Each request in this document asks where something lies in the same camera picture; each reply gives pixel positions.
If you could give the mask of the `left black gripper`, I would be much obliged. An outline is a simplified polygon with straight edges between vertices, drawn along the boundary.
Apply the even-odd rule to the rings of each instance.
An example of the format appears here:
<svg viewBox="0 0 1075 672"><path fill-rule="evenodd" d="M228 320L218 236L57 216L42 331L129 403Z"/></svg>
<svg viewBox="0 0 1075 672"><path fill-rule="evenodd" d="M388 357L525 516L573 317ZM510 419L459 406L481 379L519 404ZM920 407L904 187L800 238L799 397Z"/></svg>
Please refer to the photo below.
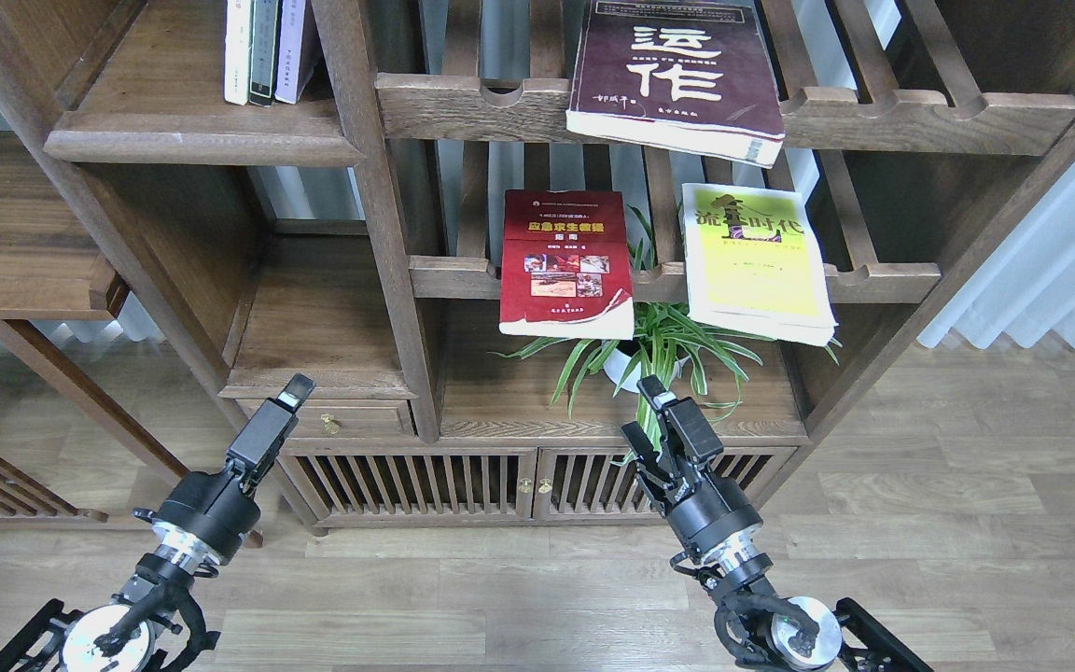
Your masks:
<svg viewBox="0 0 1075 672"><path fill-rule="evenodd" d="M225 469L213 475L189 472L168 494L161 507L137 507L133 515L153 525L154 530L191 533L209 546L214 563L229 563L260 518L260 509L253 500L255 486L274 463L298 423L298 409L314 388L312 378L295 374L274 399L266 399L257 408L239 431L226 453Z"/></svg>

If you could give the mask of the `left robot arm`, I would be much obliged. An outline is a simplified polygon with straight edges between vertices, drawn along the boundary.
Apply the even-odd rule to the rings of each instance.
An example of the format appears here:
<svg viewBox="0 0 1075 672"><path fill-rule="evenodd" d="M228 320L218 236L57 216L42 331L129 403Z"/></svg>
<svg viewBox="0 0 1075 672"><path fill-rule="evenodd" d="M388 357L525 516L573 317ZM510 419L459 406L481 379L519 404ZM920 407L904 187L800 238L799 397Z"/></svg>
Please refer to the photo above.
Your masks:
<svg viewBox="0 0 1075 672"><path fill-rule="evenodd" d="M192 598L198 578L213 578L255 528L258 485L273 467L314 391L293 375L266 399L215 473L192 471L156 511L137 507L161 541L137 562L132 577L103 607L64 611L52 599L0 650L0 671L183 671L213 650L220 634L206 628Z"/></svg>

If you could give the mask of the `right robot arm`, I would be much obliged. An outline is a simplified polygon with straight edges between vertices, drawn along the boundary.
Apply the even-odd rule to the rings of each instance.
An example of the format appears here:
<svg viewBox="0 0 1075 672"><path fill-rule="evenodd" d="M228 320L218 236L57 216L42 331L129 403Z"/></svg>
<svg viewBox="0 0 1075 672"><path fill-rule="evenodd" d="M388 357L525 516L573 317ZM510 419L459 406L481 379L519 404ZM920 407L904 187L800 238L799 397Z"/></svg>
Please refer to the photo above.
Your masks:
<svg viewBox="0 0 1075 672"><path fill-rule="evenodd" d="M829 609L777 595L765 580L771 558L752 540L762 518L739 481L713 471L722 443L696 400L676 399L656 377L641 378L637 390L661 429L653 445L639 424L624 425L641 488L682 545L671 566L711 596L714 630L736 664L823 671L840 661L849 671L926 671L920 656L857 601Z"/></svg>

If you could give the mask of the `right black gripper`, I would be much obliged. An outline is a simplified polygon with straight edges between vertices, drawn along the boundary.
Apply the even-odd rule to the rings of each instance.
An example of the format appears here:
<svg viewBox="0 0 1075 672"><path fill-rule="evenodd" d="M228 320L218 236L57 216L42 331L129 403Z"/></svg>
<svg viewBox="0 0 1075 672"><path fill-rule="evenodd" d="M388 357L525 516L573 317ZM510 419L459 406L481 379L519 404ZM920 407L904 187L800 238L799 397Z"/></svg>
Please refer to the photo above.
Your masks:
<svg viewBox="0 0 1075 672"><path fill-rule="evenodd" d="M660 448L637 421L621 431L653 509L694 563L755 556L751 537L762 518L735 480L716 475L707 464L721 454L722 442L696 400L678 399L653 375L640 378L637 391L660 426Z"/></svg>

